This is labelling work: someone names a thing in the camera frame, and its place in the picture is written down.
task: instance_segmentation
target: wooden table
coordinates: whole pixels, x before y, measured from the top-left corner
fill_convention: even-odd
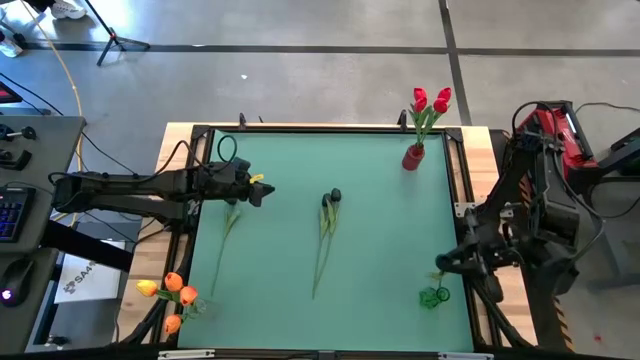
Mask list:
[[[175,144],[180,140],[189,142],[191,137],[191,131],[194,125],[237,125],[231,123],[169,123],[164,134],[162,141],[162,147],[160,149],[160,155],[158,156],[158,162],[156,169],[160,168],[168,159],[171,151],[175,147]],[[321,124],[248,124],[248,126],[256,127],[269,127],[269,126],[308,126],[318,127]],[[332,127],[390,127],[390,125],[340,125],[331,124]],[[476,202],[482,202],[486,199],[490,193],[495,182],[498,179],[498,170],[493,154],[493,147],[491,145],[491,139],[489,137],[489,130],[486,127],[469,126],[461,127],[464,138],[464,148],[467,156],[467,164],[471,177],[471,183],[473,193]],[[169,163],[167,170],[181,169],[185,166],[187,161],[188,152],[186,148],[181,147],[172,161]],[[462,182],[460,170],[455,169],[456,182]],[[464,194],[459,194],[460,199],[464,199]],[[146,228],[140,237],[146,234],[157,231],[160,225],[154,224]],[[118,323],[120,325],[121,338],[124,338],[130,334],[136,325],[144,318],[149,308],[155,302],[155,298],[147,298],[142,296],[135,287],[137,281],[142,279],[155,280],[157,283],[162,282],[162,275],[165,266],[165,260],[167,257],[167,251],[169,247],[170,234],[161,233],[152,238],[149,238],[144,243],[140,244],[135,252],[131,270],[129,271],[129,279],[127,280],[126,289],[122,299],[122,305],[120,308],[120,315],[118,316]],[[182,254],[184,251],[184,245],[186,243],[186,237],[180,241],[178,249],[178,257],[176,259],[176,267],[180,263]],[[527,294],[525,291],[524,283],[520,269],[518,268],[502,268],[498,271],[500,283],[504,290],[504,301],[500,304],[500,308],[509,318],[511,323],[518,329],[520,334],[529,342],[537,344],[535,331],[533,328],[533,321],[531,319],[531,313],[529,311],[529,304],[527,301]],[[477,299],[482,334],[488,342],[489,328],[487,322],[486,311],[484,306]],[[167,313],[172,313],[173,306],[170,305],[167,308]]]

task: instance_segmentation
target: tripod leg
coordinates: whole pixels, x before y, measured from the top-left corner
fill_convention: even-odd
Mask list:
[[[107,42],[107,46],[105,46],[104,50],[102,50],[102,55],[100,55],[100,58],[98,59],[98,66],[102,65],[102,60],[104,60],[104,57],[107,56],[107,52],[109,52],[109,49],[111,49],[111,44],[114,42],[114,38],[109,38],[109,42]]]
[[[148,43],[142,42],[142,41],[131,40],[131,39],[123,38],[123,37],[120,37],[120,36],[118,36],[117,39],[122,41],[122,42],[126,42],[126,43],[129,43],[129,44],[132,44],[132,45],[142,46],[145,49],[148,49],[148,48],[151,47],[151,45],[149,45]]]

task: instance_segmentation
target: gray desk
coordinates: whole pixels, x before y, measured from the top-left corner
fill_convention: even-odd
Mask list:
[[[22,171],[0,169],[0,186],[9,181],[24,181],[53,190],[47,175],[52,172],[66,172],[71,163],[84,118],[59,116],[0,116],[0,123],[20,131],[25,126],[36,130],[37,139],[18,138],[12,142],[0,141],[0,148],[9,150],[16,156],[27,150],[33,154],[29,164]],[[36,196],[29,211],[27,222],[22,227],[20,239],[16,243],[0,244],[0,253],[27,253],[34,250],[42,238],[45,225],[51,215],[51,195],[36,190]]]
[[[0,123],[15,131],[31,126],[37,134],[36,140],[19,138],[12,142],[0,141],[0,148],[16,155],[22,150],[33,154],[22,171],[0,169],[0,186],[10,181],[22,181],[53,190],[47,175],[56,171],[66,172],[69,168],[80,132],[85,125],[84,118],[0,116]],[[51,195],[36,190],[18,242],[0,244],[0,274],[4,273],[11,262],[22,256],[31,257],[36,262],[27,300],[14,308],[0,306],[0,320],[3,324],[0,326],[0,354],[24,351],[51,279],[58,250],[38,248],[50,214]]]
[[[51,280],[58,250],[42,248],[28,255],[0,253],[0,274],[4,273],[10,263],[23,256],[35,261],[29,296],[22,304],[13,308],[0,305],[0,319],[2,319],[0,355],[24,352],[42,304],[42,298]]]

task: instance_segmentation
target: computer mouse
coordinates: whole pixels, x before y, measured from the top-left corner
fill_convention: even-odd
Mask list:
[[[12,307],[22,304],[29,293],[29,283],[35,263],[22,258],[9,264],[0,276],[0,302]]]

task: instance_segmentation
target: camera stand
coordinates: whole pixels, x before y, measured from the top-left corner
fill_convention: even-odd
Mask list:
[[[148,43],[145,43],[145,42],[142,42],[142,41],[136,41],[136,40],[132,40],[132,39],[127,39],[127,38],[123,38],[123,37],[118,36],[118,34],[116,34],[115,30],[113,30],[112,27],[107,26],[107,24],[104,22],[104,20],[102,20],[102,17],[100,17],[100,14],[98,14],[98,12],[93,7],[91,2],[89,0],[85,0],[85,2],[89,6],[89,8],[93,12],[93,14],[98,18],[98,21],[100,21],[100,24],[102,24],[102,27],[109,34],[109,42],[107,42],[107,45],[105,46],[104,50],[102,51],[102,55],[100,55],[100,58],[98,59],[98,63],[97,63],[98,66],[102,65],[102,61],[104,60],[104,57],[107,56],[107,53],[109,52],[109,50],[111,50],[112,48],[114,48],[116,46],[119,46],[121,51],[127,51],[127,49],[124,47],[124,44],[131,44],[131,45],[141,46],[141,47],[144,48],[144,50],[147,50],[148,48],[151,47],[151,45],[149,45]]]

